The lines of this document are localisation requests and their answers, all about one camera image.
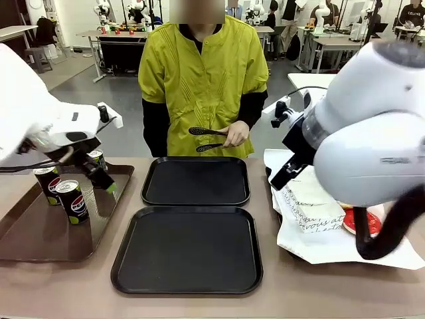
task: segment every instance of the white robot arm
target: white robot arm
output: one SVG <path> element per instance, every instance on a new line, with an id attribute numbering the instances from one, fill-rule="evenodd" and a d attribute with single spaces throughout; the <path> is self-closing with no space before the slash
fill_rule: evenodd
<path id="1" fill-rule="evenodd" d="M 303 114 L 284 111 L 291 126 L 283 143 L 295 155 L 272 185 L 281 189 L 314 165 L 336 200 L 369 207 L 398 199 L 376 239 L 365 209 L 355 208 L 359 253 L 365 259 L 390 253 L 425 208 L 424 92 L 424 52 L 409 43 L 367 44 L 320 101 L 307 94 Z"/>
<path id="2" fill-rule="evenodd" d="M 112 178 L 87 153 L 100 145 L 100 121 L 123 126 L 117 112 L 104 103 L 96 107 L 57 100 L 25 61 L 1 44 L 0 82 L 0 163 L 25 143 L 48 156 L 50 166 L 75 165 L 102 188 L 113 190 Z M 0 167 L 0 172 L 10 169 Z"/>
<path id="3" fill-rule="evenodd" d="M 246 10 L 246 23 L 249 25 L 259 25 L 261 22 L 260 17 L 264 13 L 263 0 L 251 0 L 250 6 Z"/>
<path id="4" fill-rule="evenodd" d="M 129 11 L 128 18 L 140 23 L 142 19 L 145 20 L 146 25 L 151 31 L 151 17 L 145 0 L 131 0 L 131 4 L 128 5 L 127 10 Z"/>
<path id="5" fill-rule="evenodd" d="M 316 10 L 317 24 L 314 30 L 315 33 L 323 33 L 323 24 L 326 17 L 331 14 L 331 9 L 327 7 L 326 0 L 320 0 L 319 9 Z"/>
<path id="6" fill-rule="evenodd" d="M 107 0 L 96 0 L 98 5 L 93 8 L 95 14 L 99 17 L 100 24 L 105 25 L 109 22 L 109 13 L 111 6 Z"/>

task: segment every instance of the can lid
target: can lid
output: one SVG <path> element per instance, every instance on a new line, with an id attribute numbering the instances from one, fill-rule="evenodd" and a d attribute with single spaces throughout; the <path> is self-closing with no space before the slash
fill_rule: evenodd
<path id="1" fill-rule="evenodd" d="M 69 193 L 70 191 L 75 190 L 77 187 L 78 187 L 78 182 L 72 179 L 68 181 L 61 181 L 56 186 L 56 192 L 61 194 Z"/>
<path id="2" fill-rule="evenodd" d="M 91 158 L 98 158 L 99 156 L 101 156 L 103 154 L 103 152 L 101 151 L 101 150 L 99 150 L 99 149 L 95 149 L 95 150 L 92 150 L 88 155 L 91 157 Z"/>
<path id="3" fill-rule="evenodd" d="M 56 168 L 55 166 L 52 166 L 52 167 L 44 167 L 44 168 L 36 168 L 36 169 L 33 169 L 33 173 L 34 173 L 35 175 L 44 175 L 44 174 L 50 173 L 50 172 L 51 172 L 51 171 L 53 171 L 55 168 Z"/>

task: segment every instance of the yellow shirt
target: yellow shirt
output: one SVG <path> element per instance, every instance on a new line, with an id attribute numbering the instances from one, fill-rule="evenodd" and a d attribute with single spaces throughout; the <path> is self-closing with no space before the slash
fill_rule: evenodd
<path id="1" fill-rule="evenodd" d="M 197 153 L 205 144 L 224 143 L 225 136 L 192 136 L 188 130 L 211 130 L 237 121 L 240 97 L 267 89 L 268 67 L 254 28 L 226 16 L 221 30 L 203 42 L 202 54 L 179 25 L 167 23 L 149 34 L 139 68 L 143 99 L 166 103 L 171 125 L 169 156 L 234 156 L 254 151 L 247 140 L 236 148 Z"/>

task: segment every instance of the hand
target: hand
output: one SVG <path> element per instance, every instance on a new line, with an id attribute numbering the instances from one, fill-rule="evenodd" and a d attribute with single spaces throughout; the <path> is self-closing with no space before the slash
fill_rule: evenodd
<path id="1" fill-rule="evenodd" d="M 224 148 L 234 148 L 239 146 L 244 143 L 250 135 L 250 127 L 243 121 L 237 121 L 218 131 L 227 134 L 227 140 L 223 144 Z"/>

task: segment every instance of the red food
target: red food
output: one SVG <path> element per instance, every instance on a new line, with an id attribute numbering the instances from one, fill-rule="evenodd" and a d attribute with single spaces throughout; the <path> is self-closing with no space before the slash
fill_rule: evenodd
<path id="1" fill-rule="evenodd" d="M 367 212 L 367 221 L 369 224 L 369 232 L 371 235 L 378 235 L 378 233 L 382 229 L 382 223 L 378 217 L 373 215 L 372 213 Z M 354 224 L 354 210 L 353 209 L 345 209 L 345 217 L 343 222 L 344 227 L 350 233 L 356 233 L 356 227 Z"/>

